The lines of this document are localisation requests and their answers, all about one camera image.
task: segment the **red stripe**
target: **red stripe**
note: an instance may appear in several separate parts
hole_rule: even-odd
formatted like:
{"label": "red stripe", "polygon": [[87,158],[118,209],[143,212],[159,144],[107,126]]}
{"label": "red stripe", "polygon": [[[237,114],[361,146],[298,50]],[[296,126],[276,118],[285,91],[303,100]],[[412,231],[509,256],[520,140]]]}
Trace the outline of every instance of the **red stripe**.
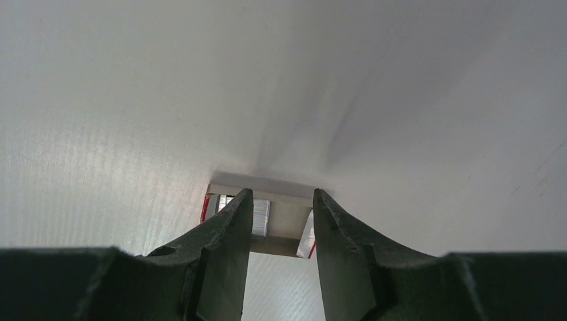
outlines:
{"label": "red stripe", "polygon": [[203,209],[201,210],[201,223],[205,221],[205,215],[207,214],[207,207],[209,206],[209,199],[211,197],[207,194],[205,195],[205,200],[203,201]]}
{"label": "red stripe", "polygon": [[315,242],[313,242],[313,246],[311,246],[311,251],[309,251],[309,256],[307,257],[308,259],[310,259],[311,255],[313,255],[313,250],[315,250]]}

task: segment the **white surface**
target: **white surface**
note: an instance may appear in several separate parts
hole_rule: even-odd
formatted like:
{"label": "white surface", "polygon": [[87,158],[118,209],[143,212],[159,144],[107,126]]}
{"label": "white surface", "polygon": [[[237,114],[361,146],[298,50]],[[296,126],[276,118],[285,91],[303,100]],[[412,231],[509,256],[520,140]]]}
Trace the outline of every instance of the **white surface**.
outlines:
{"label": "white surface", "polygon": [[[567,248],[567,1],[0,3],[2,246],[148,253],[227,171],[427,253]],[[291,262],[249,320],[321,320]]]}

